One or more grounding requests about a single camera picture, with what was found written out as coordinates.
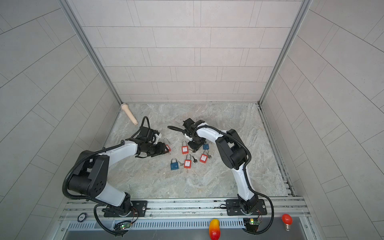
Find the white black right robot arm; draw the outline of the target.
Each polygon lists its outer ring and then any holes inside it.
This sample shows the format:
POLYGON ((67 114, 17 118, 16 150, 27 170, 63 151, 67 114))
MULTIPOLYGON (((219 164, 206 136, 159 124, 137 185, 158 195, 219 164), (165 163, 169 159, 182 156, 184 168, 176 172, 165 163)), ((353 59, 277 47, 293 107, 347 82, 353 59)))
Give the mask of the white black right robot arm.
POLYGON ((269 230, 275 216, 273 202, 265 194, 253 189, 247 170, 247 165, 252 160, 252 154, 238 133, 233 129, 228 131, 219 130, 208 125, 203 120, 194 122, 192 119, 187 119, 184 121, 183 126, 183 129, 175 126, 168 126, 168 129, 183 133, 190 140, 189 144, 193 147, 200 147, 207 140, 215 143, 223 163, 232 170, 238 187, 238 200, 234 205, 224 204, 220 208, 238 210, 244 215, 258 215, 255 220, 246 220, 246 227, 243 231, 248 234, 260 235, 269 230), (259 230, 259 226, 262 223, 260 217, 266 215, 267 211, 263 209, 265 203, 259 199, 259 196, 267 199, 271 206, 271 219, 262 230, 259 230))

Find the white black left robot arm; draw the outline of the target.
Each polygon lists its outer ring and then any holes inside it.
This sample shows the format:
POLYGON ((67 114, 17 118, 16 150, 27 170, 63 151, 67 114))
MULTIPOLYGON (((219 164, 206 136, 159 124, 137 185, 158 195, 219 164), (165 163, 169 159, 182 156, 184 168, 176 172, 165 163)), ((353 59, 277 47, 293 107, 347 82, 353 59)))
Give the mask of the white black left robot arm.
POLYGON ((131 196, 111 186, 108 179, 109 167, 127 157, 144 159, 169 153, 167 144, 160 142, 161 133, 151 129, 149 118, 143 117, 140 128, 131 138, 119 144, 98 151, 83 151, 74 166, 65 176, 62 192, 68 199, 95 202, 96 207, 120 217, 133 214, 131 221, 115 224, 113 229, 103 225, 94 208, 94 216, 99 226, 114 236, 124 236, 139 217, 139 211, 131 203, 131 196))

